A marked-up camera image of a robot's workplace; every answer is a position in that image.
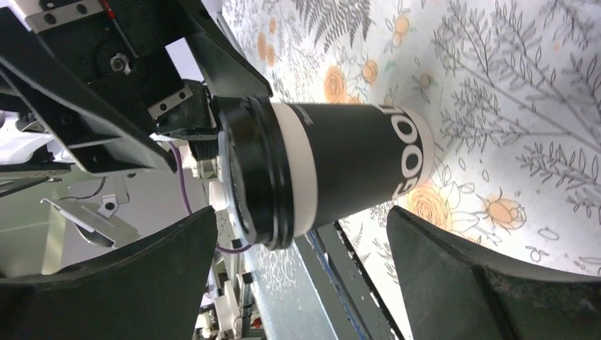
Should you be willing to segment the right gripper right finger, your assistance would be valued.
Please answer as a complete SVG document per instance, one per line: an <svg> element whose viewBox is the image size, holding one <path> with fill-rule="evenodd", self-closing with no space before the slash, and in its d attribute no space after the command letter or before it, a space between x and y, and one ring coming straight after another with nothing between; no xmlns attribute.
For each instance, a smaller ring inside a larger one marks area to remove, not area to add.
<svg viewBox="0 0 601 340"><path fill-rule="evenodd" d="M400 207L387 235L415 339L599 339L600 279L520 261Z"/></svg>

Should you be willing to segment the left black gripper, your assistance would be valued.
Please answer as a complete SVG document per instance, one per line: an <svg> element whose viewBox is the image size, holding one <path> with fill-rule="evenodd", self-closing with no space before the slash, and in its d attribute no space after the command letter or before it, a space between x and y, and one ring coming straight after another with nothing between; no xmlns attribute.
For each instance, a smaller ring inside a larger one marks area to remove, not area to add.
<svg viewBox="0 0 601 340"><path fill-rule="evenodd" d="M14 1L1 8L1 77L81 170L175 172L148 133L212 137L206 85L167 52L182 38L214 96L273 96L201 1Z"/></svg>

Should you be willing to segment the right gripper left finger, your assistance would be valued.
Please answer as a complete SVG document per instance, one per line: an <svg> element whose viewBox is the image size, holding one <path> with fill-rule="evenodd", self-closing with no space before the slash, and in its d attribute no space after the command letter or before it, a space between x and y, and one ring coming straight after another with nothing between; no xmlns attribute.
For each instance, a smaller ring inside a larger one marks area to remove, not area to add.
<svg viewBox="0 0 601 340"><path fill-rule="evenodd" d="M190 339L218 238L203 208L49 274L1 280L2 339Z"/></svg>

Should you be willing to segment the black plastic cup lid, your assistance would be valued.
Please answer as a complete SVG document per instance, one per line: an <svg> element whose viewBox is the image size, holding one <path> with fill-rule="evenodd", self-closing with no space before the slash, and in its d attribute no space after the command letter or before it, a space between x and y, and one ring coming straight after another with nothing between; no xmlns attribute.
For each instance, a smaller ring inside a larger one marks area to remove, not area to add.
<svg viewBox="0 0 601 340"><path fill-rule="evenodd" d="M228 212L250 244L285 249L293 240L293 191L283 133L267 97L250 96L219 115Z"/></svg>

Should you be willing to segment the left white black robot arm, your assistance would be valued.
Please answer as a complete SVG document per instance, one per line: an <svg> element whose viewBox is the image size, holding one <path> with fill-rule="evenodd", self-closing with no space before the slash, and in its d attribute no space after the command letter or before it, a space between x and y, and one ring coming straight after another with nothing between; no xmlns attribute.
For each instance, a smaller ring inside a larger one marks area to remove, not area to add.
<svg viewBox="0 0 601 340"><path fill-rule="evenodd" d="M161 139L218 152L219 113L269 82L200 1L15 1L1 9L1 178L33 186L176 171Z"/></svg>

